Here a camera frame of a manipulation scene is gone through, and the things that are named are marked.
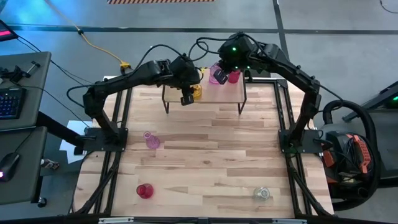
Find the computer mouse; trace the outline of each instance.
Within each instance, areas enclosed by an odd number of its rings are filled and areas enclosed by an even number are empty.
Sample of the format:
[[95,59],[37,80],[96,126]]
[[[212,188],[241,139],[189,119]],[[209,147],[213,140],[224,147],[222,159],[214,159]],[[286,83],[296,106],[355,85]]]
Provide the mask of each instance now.
[[0,161],[0,182],[7,182],[12,179],[20,157],[17,152],[9,153],[3,157]]

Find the concrete floor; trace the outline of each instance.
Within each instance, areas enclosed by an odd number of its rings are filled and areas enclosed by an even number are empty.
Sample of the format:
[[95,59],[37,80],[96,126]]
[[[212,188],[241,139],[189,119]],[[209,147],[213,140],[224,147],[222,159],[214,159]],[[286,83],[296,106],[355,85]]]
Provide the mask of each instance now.
[[[279,34],[266,34],[277,29],[273,0],[216,0],[213,3],[171,3],[108,5],[99,0],[53,0],[54,4],[79,26],[90,27],[137,27],[137,28],[186,28],[182,32],[87,32],[96,45],[102,46],[132,65],[155,44],[169,44],[187,52],[197,37],[227,37],[223,29],[261,29],[251,34],[262,42],[280,44]],[[384,0],[389,9],[398,11],[398,1]],[[347,30],[398,30],[398,15],[384,11],[378,0],[280,0],[280,12],[285,29],[347,29]],[[0,13],[0,19],[10,25],[33,24],[42,26],[69,26],[41,0],[9,0]],[[17,30],[17,33],[34,43],[42,51],[50,51],[52,59],[75,75],[90,81],[105,75],[118,75],[118,61],[87,45],[76,32],[46,32]],[[381,89],[397,81],[397,35],[298,35],[285,36],[290,59],[300,64],[310,75],[346,100],[364,103]],[[209,42],[211,49],[220,43]],[[16,40],[1,42],[0,55],[31,52]],[[170,58],[175,54],[167,49],[156,50],[147,60]],[[197,66],[209,66],[217,60],[209,55],[197,62]],[[46,90],[88,120],[84,111],[67,100],[65,92],[76,83],[50,66]],[[72,97],[79,99],[84,90],[77,90]],[[322,92],[324,106],[333,96]],[[68,111],[44,95],[41,111],[53,119],[67,124],[76,119]],[[335,120],[348,111],[333,113]],[[378,129],[379,150],[382,156],[397,156],[396,139],[391,134],[397,122],[392,114],[374,116]],[[322,125],[321,116],[315,118]],[[358,121],[351,125],[357,128]],[[58,152],[60,140],[50,136],[45,154],[47,157],[64,159]],[[38,209],[29,203],[0,207],[0,220],[12,218],[45,217],[66,214],[78,177],[79,163],[63,164],[67,175],[46,177],[42,196],[49,204]],[[398,188],[379,189],[364,205],[352,210],[337,212],[341,217],[398,222]]]

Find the red cup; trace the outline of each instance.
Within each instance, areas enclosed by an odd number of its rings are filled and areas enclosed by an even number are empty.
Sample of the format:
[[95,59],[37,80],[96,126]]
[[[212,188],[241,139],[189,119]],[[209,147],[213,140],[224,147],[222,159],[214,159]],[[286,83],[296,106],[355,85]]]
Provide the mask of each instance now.
[[137,194],[143,199],[150,198],[154,194],[154,188],[151,184],[142,184],[137,187]]
[[237,71],[232,71],[232,72],[229,74],[229,77],[228,77],[229,83],[237,83],[237,82],[239,81],[239,76],[240,76],[240,74],[241,74],[241,71],[239,71],[239,70],[237,70]]

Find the wooden tabletop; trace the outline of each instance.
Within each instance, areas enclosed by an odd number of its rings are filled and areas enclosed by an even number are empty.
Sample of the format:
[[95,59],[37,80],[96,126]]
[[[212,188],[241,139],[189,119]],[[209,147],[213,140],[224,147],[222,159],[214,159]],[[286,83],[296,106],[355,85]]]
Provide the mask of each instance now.
[[[243,103],[244,88],[243,76],[239,76],[237,83],[226,82],[224,85],[209,82],[210,70],[205,69],[200,82],[202,88],[201,98],[195,99],[196,103]],[[165,87],[164,100],[169,103],[180,103],[182,93],[176,88]]]
[[[293,85],[289,90],[297,119],[303,93]],[[247,92],[248,101],[241,116],[236,105],[204,103],[175,104],[173,113],[166,114],[161,88],[135,87],[127,123],[129,138],[120,163],[112,215],[293,217],[287,169],[277,137],[274,87],[247,84]],[[106,100],[104,109],[109,116],[115,99],[116,95],[112,95]],[[159,137],[159,149],[146,147],[142,136],[145,131]],[[103,157],[104,152],[94,152],[83,163],[75,192],[77,209],[97,187]],[[302,157],[309,189],[333,213],[321,160],[310,154]],[[154,186],[150,199],[136,194],[136,187],[144,183]],[[267,187],[270,199],[253,200],[256,187]],[[304,212],[302,193],[298,186],[297,189]]]

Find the keyboard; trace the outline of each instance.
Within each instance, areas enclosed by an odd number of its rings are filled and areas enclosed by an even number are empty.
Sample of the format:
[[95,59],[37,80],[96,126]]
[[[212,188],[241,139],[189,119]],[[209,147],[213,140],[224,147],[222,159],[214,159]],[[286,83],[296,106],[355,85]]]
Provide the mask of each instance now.
[[0,119],[18,119],[24,104],[26,89],[0,89]]

